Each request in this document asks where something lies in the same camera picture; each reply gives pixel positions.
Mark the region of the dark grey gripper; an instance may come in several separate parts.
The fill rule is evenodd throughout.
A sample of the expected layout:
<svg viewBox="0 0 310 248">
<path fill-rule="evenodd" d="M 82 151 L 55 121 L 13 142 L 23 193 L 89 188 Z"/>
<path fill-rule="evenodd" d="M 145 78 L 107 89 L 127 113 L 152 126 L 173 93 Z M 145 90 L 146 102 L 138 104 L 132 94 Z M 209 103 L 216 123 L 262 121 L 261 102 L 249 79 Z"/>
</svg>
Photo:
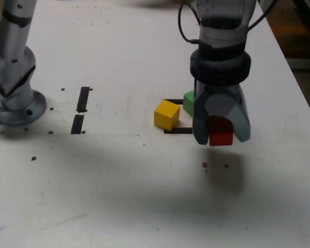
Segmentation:
<svg viewBox="0 0 310 248">
<path fill-rule="evenodd" d="M 194 138 L 201 145 L 206 145 L 209 139 L 208 115 L 230 120 L 234 135 L 240 142 L 250 139 L 251 124 L 244 94 L 239 84 L 213 86 L 196 82 L 192 130 Z"/>
</svg>

